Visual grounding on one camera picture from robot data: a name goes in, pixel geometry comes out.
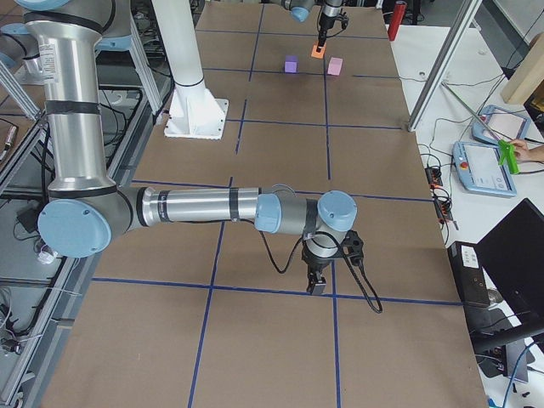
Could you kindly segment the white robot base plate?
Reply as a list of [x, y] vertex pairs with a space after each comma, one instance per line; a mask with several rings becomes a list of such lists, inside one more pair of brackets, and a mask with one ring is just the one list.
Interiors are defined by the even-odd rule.
[[182, 96], [175, 90], [164, 134], [169, 138], [221, 139], [229, 108], [227, 99], [216, 99], [205, 88], [201, 97]]

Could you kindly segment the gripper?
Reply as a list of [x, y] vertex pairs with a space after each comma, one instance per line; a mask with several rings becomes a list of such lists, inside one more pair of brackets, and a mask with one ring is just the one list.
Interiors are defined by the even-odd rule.
[[337, 18], [337, 7], [324, 5], [320, 11], [320, 29], [318, 33], [317, 49], [322, 50], [326, 44], [326, 30], [330, 30]]
[[320, 273], [325, 269], [336, 255], [336, 250], [303, 244], [302, 260], [307, 264], [308, 285], [306, 292], [312, 296], [320, 296], [326, 289], [326, 279]]

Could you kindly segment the person's hand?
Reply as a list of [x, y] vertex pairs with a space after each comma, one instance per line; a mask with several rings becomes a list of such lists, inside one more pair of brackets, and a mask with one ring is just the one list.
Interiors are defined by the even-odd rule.
[[522, 162], [543, 162], [544, 146], [530, 148], [523, 139], [515, 139], [509, 142], [514, 147], [514, 154]]

